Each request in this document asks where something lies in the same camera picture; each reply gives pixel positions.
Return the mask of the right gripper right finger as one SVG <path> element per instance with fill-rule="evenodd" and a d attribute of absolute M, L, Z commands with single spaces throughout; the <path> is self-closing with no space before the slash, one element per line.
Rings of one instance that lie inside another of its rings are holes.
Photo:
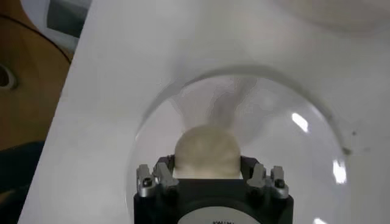
<path fill-rule="evenodd" d="M 274 166 L 268 175 L 265 166 L 255 158 L 241 156 L 240 163 L 241 175 L 250 194 L 270 196 L 276 200 L 289 197 L 289 187 L 282 166 Z"/>

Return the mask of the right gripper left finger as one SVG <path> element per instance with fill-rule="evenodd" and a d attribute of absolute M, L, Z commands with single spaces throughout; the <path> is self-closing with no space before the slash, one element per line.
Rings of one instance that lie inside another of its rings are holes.
<path fill-rule="evenodd" d="M 157 190 L 162 194 L 174 195 L 177 192 L 179 180 L 174 178 L 175 156 L 160 157 L 153 171 L 150 172 L 147 164 L 141 164 L 136 170 L 137 194 L 141 198 L 154 197 Z"/>

